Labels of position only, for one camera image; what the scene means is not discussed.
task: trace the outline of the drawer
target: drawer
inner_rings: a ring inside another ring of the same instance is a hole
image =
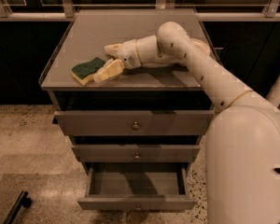
[[[199,145],[78,145],[81,162],[193,162]]]
[[[84,210],[188,210],[186,171],[180,163],[92,163]]]
[[[65,135],[203,135],[214,115],[194,111],[56,111]]]
[[[162,67],[160,69],[147,68],[146,73],[151,74],[152,70],[160,75],[165,71],[167,76],[172,77],[172,72],[177,69],[185,69],[182,66]],[[126,70],[139,75],[141,71]],[[151,87],[130,87],[128,90],[120,87],[108,87],[112,91],[104,91],[99,87],[95,90],[86,88],[86,91],[54,91],[53,97],[59,104],[62,111],[69,110],[207,110],[211,101],[201,87],[175,86],[171,88],[154,89]]]

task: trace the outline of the speckled floor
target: speckled floor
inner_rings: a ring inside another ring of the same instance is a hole
[[[188,174],[190,197],[198,201],[192,210],[83,211],[77,199],[85,193],[86,174],[52,120],[51,105],[0,105],[0,223],[23,189],[33,204],[14,223],[207,223],[205,137]]]

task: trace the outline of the sponge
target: sponge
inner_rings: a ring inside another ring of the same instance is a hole
[[[124,63],[120,59],[113,59],[107,61],[101,69],[94,75],[94,82],[100,83],[104,80],[110,79],[112,77],[116,77],[121,74],[124,70]]]
[[[82,86],[85,86],[88,82],[93,79],[94,74],[104,66],[105,62],[96,57],[90,62],[77,64],[72,69],[72,76]]]

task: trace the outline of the open drawer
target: open drawer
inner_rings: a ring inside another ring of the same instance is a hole
[[[181,163],[92,163],[84,210],[188,210],[186,171]]]

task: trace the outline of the drawer front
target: drawer front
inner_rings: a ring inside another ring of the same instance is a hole
[[[65,135],[203,135],[214,112],[57,111]]]
[[[77,145],[82,162],[193,162],[199,145]]]
[[[95,163],[82,209],[189,210],[186,171],[176,163]]]

